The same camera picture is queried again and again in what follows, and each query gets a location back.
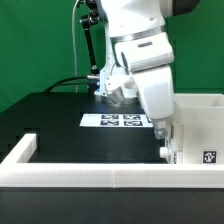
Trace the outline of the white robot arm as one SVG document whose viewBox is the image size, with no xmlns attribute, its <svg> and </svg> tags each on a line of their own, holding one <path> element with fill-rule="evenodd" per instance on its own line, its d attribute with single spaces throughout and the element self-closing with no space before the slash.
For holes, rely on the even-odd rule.
<svg viewBox="0 0 224 224">
<path fill-rule="evenodd" d="M 105 79 L 109 99 L 121 103 L 130 89 L 154 127 L 155 137 L 169 133 L 174 114 L 170 64 L 174 53 L 165 19 L 192 12 L 201 0 L 96 0 L 117 74 Z"/>
</svg>

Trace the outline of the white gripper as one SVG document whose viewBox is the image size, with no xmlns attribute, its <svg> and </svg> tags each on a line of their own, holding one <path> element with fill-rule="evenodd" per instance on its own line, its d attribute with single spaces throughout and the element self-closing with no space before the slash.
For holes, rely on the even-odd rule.
<svg viewBox="0 0 224 224">
<path fill-rule="evenodd" d="M 169 66 L 173 49 L 166 32 L 115 45 L 118 63 L 133 78 L 145 114 L 150 120 L 164 120 L 174 113 L 174 90 Z M 157 139 L 167 136 L 166 122 L 153 123 Z"/>
</svg>

